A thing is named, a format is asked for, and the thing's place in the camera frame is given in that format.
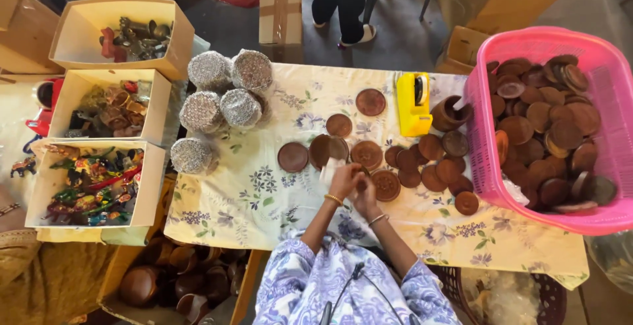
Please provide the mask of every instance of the brown plastic basket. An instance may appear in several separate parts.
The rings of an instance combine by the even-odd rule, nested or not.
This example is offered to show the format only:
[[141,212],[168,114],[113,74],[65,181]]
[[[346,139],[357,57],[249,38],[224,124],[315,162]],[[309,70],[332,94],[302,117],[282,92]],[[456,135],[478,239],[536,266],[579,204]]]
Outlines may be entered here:
[[[480,325],[475,315],[470,310],[464,291],[462,289],[462,269],[459,267],[445,267],[429,265],[429,269],[435,273],[444,284],[442,292],[449,298],[453,305],[461,309],[475,325]],[[565,320],[567,308],[566,289],[546,274],[532,274],[532,278],[540,284],[539,296],[541,308],[538,325],[561,325]]]

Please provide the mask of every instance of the woman's hand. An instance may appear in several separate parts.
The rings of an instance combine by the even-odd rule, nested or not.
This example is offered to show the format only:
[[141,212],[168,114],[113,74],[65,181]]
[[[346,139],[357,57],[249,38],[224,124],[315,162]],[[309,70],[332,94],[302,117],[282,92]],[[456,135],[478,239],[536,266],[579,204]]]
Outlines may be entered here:
[[337,168],[332,178],[332,186],[330,186],[329,195],[334,195],[338,199],[345,199],[356,188],[358,181],[365,175],[359,172],[360,163],[347,164]]
[[382,215],[382,210],[376,204],[376,186],[365,173],[362,175],[360,183],[365,183],[367,188],[363,192],[358,193],[358,197],[354,200],[354,208],[367,222]]

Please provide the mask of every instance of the silver bangle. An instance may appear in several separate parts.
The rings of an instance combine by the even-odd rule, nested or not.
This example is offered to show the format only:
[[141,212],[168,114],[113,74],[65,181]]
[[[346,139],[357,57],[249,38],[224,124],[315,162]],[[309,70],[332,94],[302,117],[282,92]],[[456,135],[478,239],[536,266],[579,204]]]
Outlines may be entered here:
[[378,221],[378,220],[382,219],[383,217],[386,217],[386,218],[387,218],[387,220],[389,220],[389,216],[388,216],[387,214],[383,214],[383,215],[381,215],[381,216],[378,216],[378,217],[377,217],[377,218],[375,218],[374,220],[372,220],[372,221],[368,224],[368,226],[370,226],[370,227],[371,227],[371,226],[372,226],[372,224],[374,224],[376,221]]

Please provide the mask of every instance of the woman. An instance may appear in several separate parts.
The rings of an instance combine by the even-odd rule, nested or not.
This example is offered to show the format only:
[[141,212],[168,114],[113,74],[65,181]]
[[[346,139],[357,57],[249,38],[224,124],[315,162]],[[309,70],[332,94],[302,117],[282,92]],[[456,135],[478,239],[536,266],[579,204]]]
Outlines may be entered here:
[[368,42],[376,36],[376,28],[363,25],[358,19],[365,9],[365,0],[314,0],[312,1],[312,19],[316,28],[330,22],[336,8],[339,9],[341,26],[341,44],[352,46]]
[[25,218],[0,184],[0,324],[60,325],[98,309],[115,247],[41,243]]
[[[337,169],[332,187],[305,231],[289,232],[272,252],[257,292],[254,324],[459,324],[437,277],[376,205],[376,187],[353,163]],[[354,208],[367,220],[395,271],[365,248],[326,235],[338,207],[359,183]]]

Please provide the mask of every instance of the floral tablecloth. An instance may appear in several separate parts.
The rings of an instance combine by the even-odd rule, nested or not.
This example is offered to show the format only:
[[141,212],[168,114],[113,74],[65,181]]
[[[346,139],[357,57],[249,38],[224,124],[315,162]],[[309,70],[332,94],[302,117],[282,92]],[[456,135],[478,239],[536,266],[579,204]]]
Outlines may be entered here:
[[[205,177],[179,175],[165,234],[179,241],[230,248],[272,250],[279,236],[306,227],[327,192],[310,165],[289,174],[277,164],[285,143],[308,146],[325,132],[334,113],[352,119],[350,146],[369,139],[384,150],[410,146],[400,135],[395,82],[401,72],[274,64],[275,83],[265,93],[272,116],[254,130],[214,136],[220,165]],[[431,74],[431,105],[462,95],[466,77]],[[358,112],[354,98],[368,87],[382,91],[387,108],[377,117]],[[381,168],[391,169],[383,162]],[[470,177],[470,168],[465,172]],[[573,289],[589,276],[582,237],[525,219],[482,202],[470,217],[459,214],[450,192],[420,184],[380,207],[407,244],[427,263],[547,273]],[[359,245],[377,245],[352,208],[340,208],[329,227]]]

